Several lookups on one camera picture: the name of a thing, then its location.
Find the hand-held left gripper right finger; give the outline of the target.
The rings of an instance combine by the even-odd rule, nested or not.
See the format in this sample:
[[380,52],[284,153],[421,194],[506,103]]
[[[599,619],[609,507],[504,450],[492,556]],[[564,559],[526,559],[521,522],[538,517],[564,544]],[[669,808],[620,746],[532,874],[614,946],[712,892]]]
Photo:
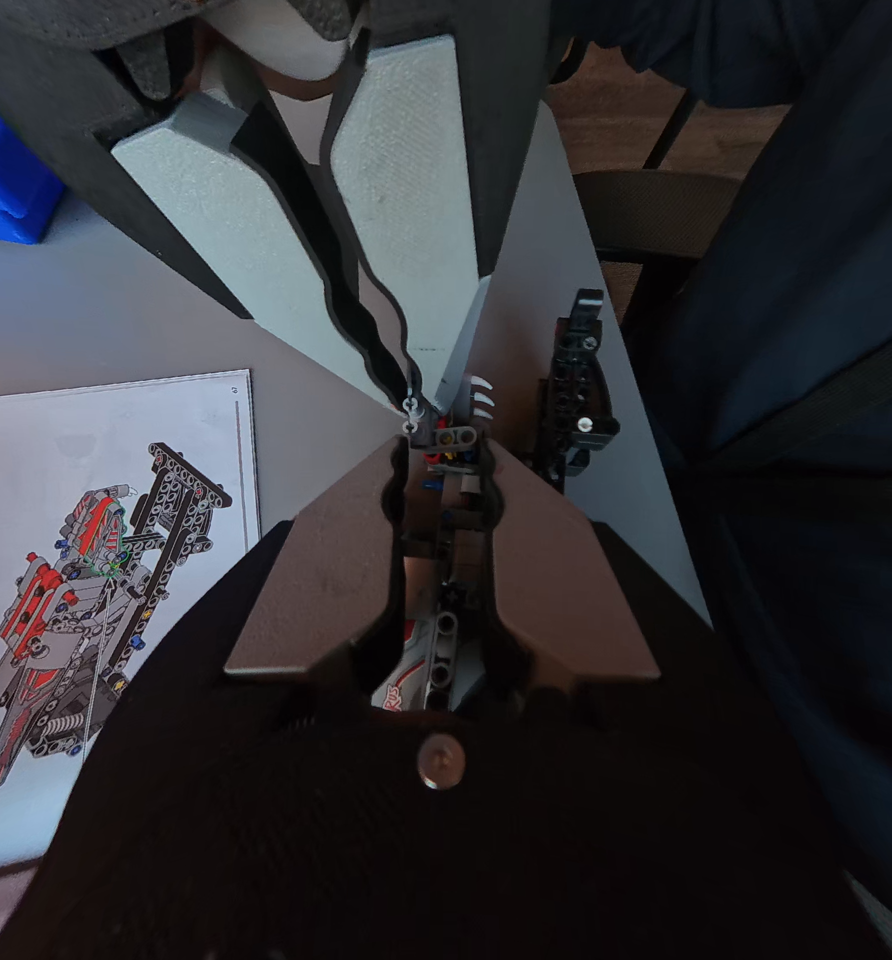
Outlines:
[[660,668],[585,516],[495,439],[493,607],[524,656],[517,683],[651,683]]

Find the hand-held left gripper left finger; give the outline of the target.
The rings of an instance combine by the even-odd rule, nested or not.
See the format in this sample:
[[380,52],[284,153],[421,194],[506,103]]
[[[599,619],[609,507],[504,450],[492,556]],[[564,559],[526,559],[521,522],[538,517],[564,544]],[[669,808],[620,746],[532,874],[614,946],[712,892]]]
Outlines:
[[391,438],[295,517],[224,672],[310,677],[394,607],[402,577],[404,437]]

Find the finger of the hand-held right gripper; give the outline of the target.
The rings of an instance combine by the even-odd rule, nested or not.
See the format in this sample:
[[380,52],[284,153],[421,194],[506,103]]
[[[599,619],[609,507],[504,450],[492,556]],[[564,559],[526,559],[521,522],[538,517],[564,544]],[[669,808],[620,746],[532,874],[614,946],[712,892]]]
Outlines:
[[407,380],[346,272],[311,170],[269,98],[190,93],[112,157],[263,330],[372,401]]
[[367,53],[329,165],[365,262],[400,308],[440,411],[457,398],[490,276],[478,269],[455,40]]

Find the black red lego truck model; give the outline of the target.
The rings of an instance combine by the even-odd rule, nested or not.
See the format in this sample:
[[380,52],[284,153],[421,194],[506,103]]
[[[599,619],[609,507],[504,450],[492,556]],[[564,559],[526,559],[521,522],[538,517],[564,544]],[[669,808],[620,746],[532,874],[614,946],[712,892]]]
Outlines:
[[[535,442],[523,463],[560,495],[620,431],[598,358],[605,300],[603,290],[577,291],[568,316],[556,321],[548,375],[538,385]],[[487,551],[480,449],[493,399],[486,379],[468,382],[423,453],[421,488],[439,497],[437,524],[430,537],[404,546],[403,651],[371,699],[390,713],[455,710],[464,697],[456,690],[461,661],[478,654]]]

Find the lego instruction booklet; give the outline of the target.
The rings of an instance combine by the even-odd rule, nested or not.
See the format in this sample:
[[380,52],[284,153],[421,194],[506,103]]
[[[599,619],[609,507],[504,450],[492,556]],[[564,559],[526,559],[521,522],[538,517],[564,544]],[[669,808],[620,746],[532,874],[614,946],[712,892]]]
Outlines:
[[0,867],[49,846],[176,621],[259,540],[246,370],[0,397]]

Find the black chair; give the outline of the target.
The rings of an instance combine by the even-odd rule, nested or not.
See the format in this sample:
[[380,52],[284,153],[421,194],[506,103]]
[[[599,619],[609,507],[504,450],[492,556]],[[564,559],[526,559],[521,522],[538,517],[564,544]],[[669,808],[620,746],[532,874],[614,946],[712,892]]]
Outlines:
[[740,179],[665,166],[702,107],[694,91],[578,39],[563,47],[547,99],[608,292],[625,308],[665,301],[705,255]]

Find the blue plastic bin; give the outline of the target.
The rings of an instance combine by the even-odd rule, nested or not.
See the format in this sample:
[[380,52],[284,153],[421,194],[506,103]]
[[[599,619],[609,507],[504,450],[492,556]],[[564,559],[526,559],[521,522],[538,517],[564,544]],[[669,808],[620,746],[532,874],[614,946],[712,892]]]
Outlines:
[[64,193],[61,180],[0,117],[0,241],[38,244]]

